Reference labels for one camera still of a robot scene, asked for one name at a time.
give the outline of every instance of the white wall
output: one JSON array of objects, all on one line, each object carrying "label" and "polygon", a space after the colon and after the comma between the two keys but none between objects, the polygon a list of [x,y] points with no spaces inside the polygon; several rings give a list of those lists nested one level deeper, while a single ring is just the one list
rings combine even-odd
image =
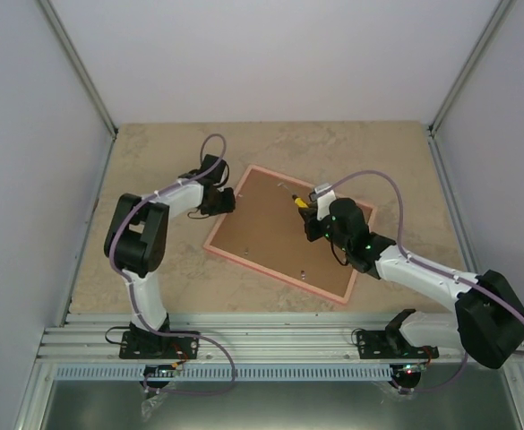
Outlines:
[{"label": "white wall", "polygon": [[109,148],[33,0],[0,2],[0,429],[68,291]]},{"label": "white wall", "polygon": [[503,272],[524,303],[524,0],[439,137],[482,267]]},{"label": "white wall", "polygon": [[118,124],[433,119],[498,0],[55,0]]}]

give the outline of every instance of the marble tabletop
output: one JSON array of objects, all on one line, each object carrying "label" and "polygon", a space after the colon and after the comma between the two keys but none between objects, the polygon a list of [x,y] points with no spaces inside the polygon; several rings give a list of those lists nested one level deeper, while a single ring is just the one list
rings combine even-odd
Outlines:
[{"label": "marble tabletop", "polygon": [[[120,127],[79,276],[73,313],[129,313],[122,279],[103,254],[103,243],[121,194],[147,194],[199,167],[199,150],[210,133],[228,141],[235,185],[250,164],[312,184],[333,183],[361,169],[379,169],[399,185],[405,203],[403,242],[411,251],[462,268],[459,248],[421,124],[415,122],[307,122],[131,124]],[[219,142],[208,152],[217,154]],[[381,178],[360,177],[339,192],[378,207],[373,230],[397,231],[397,199]],[[414,307],[442,312],[439,304],[398,284],[357,277],[346,305],[208,254],[202,249],[215,219],[170,221],[166,256],[159,268],[162,299],[169,312],[392,312]]]}]

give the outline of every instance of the metal extrusion frame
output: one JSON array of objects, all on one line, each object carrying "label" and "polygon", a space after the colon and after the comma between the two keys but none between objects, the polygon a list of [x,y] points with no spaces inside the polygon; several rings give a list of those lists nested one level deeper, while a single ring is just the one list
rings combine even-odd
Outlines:
[{"label": "metal extrusion frame", "polygon": [[[351,341],[356,327],[381,329],[393,314],[173,314],[173,329],[192,327],[219,341],[236,361],[242,381],[386,381],[391,363],[403,360],[361,360]],[[104,333],[130,320],[129,314],[68,314],[64,327],[47,329],[21,407],[17,430],[40,428],[48,413],[56,380],[140,381],[146,366],[170,360],[134,360],[117,356],[118,346]],[[120,332],[110,334],[120,339]],[[461,354],[443,350],[436,363],[458,363]],[[187,381],[227,380],[229,365],[205,343],[198,359],[179,374]],[[506,382],[524,428],[524,357],[503,367]],[[172,374],[156,375],[168,379]]]}]

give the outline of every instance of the robotic arm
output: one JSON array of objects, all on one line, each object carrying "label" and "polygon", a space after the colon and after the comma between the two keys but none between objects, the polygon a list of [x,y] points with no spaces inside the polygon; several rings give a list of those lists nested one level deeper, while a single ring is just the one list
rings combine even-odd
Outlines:
[{"label": "robotic arm", "polygon": [[[179,337],[170,332],[156,270],[164,257],[170,219],[192,208],[205,216],[234,210],[233,190],[224,188],[229,169],[222,159],[226,148],[223,137],[222,141],[220,157],[201,157],[200,168],[181,175],[172,187],[143,197],[124,194],[118,200],[104,252],[126,278],[133,305],[128,331],[120,343],[121,358],[176,358],[181,353],[193,358],[198,339],[207,339],[193,331],[179,332]],[[354,176],[365,173],[385,176],[373,171]],[[335,186],[316,187],[309,203],[294,196],[307,239],[311,242],[324,237],[340,264],[351,264],[378,280],[398,282],[451,311],[447,317],[407,309],[384,331],[359,330],[356,344],[361,358],[427,358],[423,355],[426,346],[435,353],[438,350],[434,347],[448,347],[464,349],[483,366],[499,368],[511,354],[519,352],[517,348],[524,340],[524,306],[503,275],[455,271],[411,253],[399,240],[371,232],[361,209],[351,199],[338,198],[333,192]],[[141,224],[142,230],[133,228]],[[335,249],[344,254],[344,262]],[[233,366],[227,351],[216,341],[208,341],[219,346]]]},{"label": "robotic arm", "polygon": [[344,262],[336,255],[340,264],[351,264],[378,280],[398,282],[453,313],[447,318],[405,310],[384,332],[358,336],[357,347],[362,357],[374,349],[375,358],[382,358],[379,354],[384,354],[383,358],[411,358],[412,352],[431,345],[464,349],[478,363],[496,369],[522,343],[521,321],[491,300],[491,295],[479,291],[482,288],[489,291],[524,318],[524,306],[502,274],[455,271],[411,253],[394,240],[369,231],[356,203],[337,198],[328,184],[316,187],[309,198],[309,204],[298,204],[298,211],[310,242],[324,237],[331,243],[334,255],[334,247],[345,255]]},{"label": "robotic arm", "polygon": [[160,297],[159,275],[157,269],[162,263],[166,248],[168,222],[181,213],[196,209],[202,216],[209,217],[228,213],[236,207],[232,188],[224,188],[229,179],[229,167],[223,159],[206,176],[198,180],[193,177],[206,172],[218,161],[218,157],[206,155],[200,168],[179,177],[174,191],[155,197],[123,194],[116,205],[104,244],[104,253],[110,256],[110,249],[116,233],[127,215],[143,199],[149,199],[131,218],[127,229],[118,238],[114,261],[125,278],[126,286],[133,285],[133,315],[123,337],[121,358],[167,357],[168,338],[149,332],[141,321],[154,331],[169,332],[168,310]]}]

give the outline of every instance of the brown board surface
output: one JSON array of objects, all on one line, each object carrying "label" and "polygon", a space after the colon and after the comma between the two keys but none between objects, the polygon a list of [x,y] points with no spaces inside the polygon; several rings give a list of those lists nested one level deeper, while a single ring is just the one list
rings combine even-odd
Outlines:
[{"label": "brown board surface", "polygon": [[[313,186],[265,168],[250,166],[236,187],[236,210],[220,217],[204,248],[289,284],[347,303],[357,272],[341,266],[328,241],[308,242],[304,222],[288,188],[307,200]],[[374,207],[357,202],[365,220]]]}]

